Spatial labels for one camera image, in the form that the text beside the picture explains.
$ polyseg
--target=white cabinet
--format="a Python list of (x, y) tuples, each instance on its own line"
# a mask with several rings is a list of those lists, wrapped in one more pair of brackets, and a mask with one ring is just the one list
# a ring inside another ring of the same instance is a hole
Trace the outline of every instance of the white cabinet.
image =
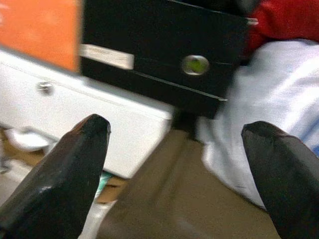
[[(37, 89), (43, 81), (52, 84), (51, 95)], [(131, 177), (169, 128), (172, 107), (149, 106), (141, 103), (149, 99), (136, 96), (139, 102), (132, 101), (87, 83), (0, 52), (0, 124), (32, 127), (60, 138), (83, 118), (99, 114), (112, 131), (105, 169)]]

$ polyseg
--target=red fabric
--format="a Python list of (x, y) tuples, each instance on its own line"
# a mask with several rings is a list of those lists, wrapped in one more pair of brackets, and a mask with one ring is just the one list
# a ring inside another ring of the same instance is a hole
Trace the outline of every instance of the red fabric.
[(319, 0), (263, 0), (249, 17), (259, 23), (249, 32), (246, 55), (271, 40), (319, 42)]

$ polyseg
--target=drawer handle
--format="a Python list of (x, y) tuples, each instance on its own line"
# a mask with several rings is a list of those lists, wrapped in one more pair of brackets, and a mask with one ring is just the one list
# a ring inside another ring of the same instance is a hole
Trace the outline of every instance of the drawer handle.
[(53, 85), (49, 82), (40, 82), (37, 84), (36, 89), (44, 95), (52, 95)]
[(209, 62), (203, 56), (189, 55), (183, 59), (181, 68), (188, 75), (201, 76), (208, 71)]

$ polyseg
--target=orange board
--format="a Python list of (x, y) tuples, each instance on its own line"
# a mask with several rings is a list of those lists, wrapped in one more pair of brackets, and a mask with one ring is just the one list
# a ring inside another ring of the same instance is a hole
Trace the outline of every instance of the orange board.
[(80, 0), (0, 0), (0, 44), (78, 70)]

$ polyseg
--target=white cloth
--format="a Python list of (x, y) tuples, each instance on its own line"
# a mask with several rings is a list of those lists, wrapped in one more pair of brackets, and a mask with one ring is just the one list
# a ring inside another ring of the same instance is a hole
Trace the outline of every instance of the white cloth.
[(228, 187), (264, 207), (241, 138), (244, 124), (267, 121), (319, 151), (319, 45), (270, 42), (240, 67), (215, 119), (200, 118), (203, 162)]

